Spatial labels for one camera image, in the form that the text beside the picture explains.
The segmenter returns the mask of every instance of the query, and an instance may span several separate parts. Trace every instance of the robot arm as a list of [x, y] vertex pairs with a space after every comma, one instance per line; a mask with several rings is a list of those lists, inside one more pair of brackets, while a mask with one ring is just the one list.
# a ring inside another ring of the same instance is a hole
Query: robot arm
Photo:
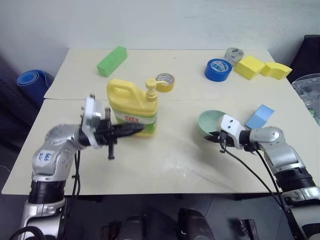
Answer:
[[[144, 125], [138, 123], [112, 125], [110, 109], [106, 108], [105, 119], [101, 119], [100, 107], [94, 96], [88, 97], [81, 125], [58, 125], [45, 136], [43, 145], [32, 159], [31, 191], [24, 205], [21, 228], [34, 226], [46, 236], [62, 238], [63, 221], [66, 220], [64, 188], [76, 152], [87, 146], [108, 146], [108, 158], [114, 159], [113, 146], [117, 138], [144, 129]], [[18, 239], [32, 236], [26, 232]]]
[[277, 127], [245, 130], [233, 117], [224, 115], [218, 122], [220, 132], [212, 132], [206, 139], [220, 142], [221, 132], [227, 134], [227, 146], [253, 152], [264, 152], [264, 157], [282, 198], [290, 209], [286, 212], [292, 234], [296, 239], [320, 236], [320, 188], [315, 185], [304, 163], [293, 147], [288, 145], [284, 133]]

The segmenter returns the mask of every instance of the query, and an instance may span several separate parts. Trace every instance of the yellow tape roll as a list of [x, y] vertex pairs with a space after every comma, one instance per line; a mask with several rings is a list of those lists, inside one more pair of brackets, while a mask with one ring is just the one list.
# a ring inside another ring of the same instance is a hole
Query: yellow tape roll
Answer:
[[165, 81], [166, 84], [157, 84], [156, 89], [159, 92], [167, 93], [174, 88], [175, 78], [169, 73], [161, 73], [156, 77], [157, 81]]

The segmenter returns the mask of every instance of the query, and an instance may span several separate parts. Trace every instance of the light green bowl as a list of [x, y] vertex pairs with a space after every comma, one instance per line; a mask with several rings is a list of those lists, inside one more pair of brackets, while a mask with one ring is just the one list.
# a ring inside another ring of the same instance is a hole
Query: light green bowl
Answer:
[[211, 132], [218, 131], [218, 120], [226, 113], [218, 110], [204, 111], [198, 117], [198, 126], [202, 136], [209, 136]]

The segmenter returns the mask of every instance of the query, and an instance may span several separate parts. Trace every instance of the yellow foam block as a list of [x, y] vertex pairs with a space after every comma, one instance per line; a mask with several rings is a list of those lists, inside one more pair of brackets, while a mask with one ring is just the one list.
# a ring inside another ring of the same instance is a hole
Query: yellow foam block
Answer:
[[266, 62], [265, 67], [262, 69], [261, 74], [264, 76], [271, 76], [275, 79], [283, 79], [292, 71], [286, 65], [277, 62]]
[[259, 59], [254, 56], [247, 56], [238, 62], [234, 70], [250, 80], [257, 76], [264, 67], [265, 64]]

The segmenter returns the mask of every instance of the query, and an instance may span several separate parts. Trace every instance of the bottle handle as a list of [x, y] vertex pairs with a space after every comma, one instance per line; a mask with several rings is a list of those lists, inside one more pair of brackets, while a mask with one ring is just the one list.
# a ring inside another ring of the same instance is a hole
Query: bottle handle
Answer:
[[118, 92], [116, 96], [112, 96], [117, 90], [126, 90], [127, 93], [130, 93], [130, 99], [134, 99], [139, 105], [141, 104], [141, 100], [139, 95], [141, 95], [141, 90], [131, 81], [125, 81], [120, 79], [113, 79], [108, 82], [107, 85], [107, 93], [109, 98], [123, 98], [128, 99], [125, 92]]

